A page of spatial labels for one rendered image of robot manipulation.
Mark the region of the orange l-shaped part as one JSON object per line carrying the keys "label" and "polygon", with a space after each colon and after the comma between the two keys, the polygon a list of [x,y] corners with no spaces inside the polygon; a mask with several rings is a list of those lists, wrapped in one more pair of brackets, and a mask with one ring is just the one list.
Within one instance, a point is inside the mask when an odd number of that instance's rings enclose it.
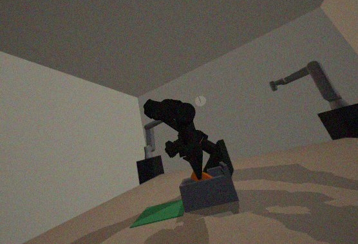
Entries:
{"label": "orange l-shaped part", "polygon": [[[199,180],[197,179],[197,177],[196,177],[194,171],[193,171],[193,173],[192,173],[192,175],[191,175],[191,178],[192,178],[193,180],[195,180],[195,181],[199,181]],[[207,174],[207,173],[205,173],[205,172],[202,171],[202,179],[200,179],[200,180],[204,180],[204,179],[207,179],[207,178],[212,178],[212,176],[210,176],[209,174]]]}

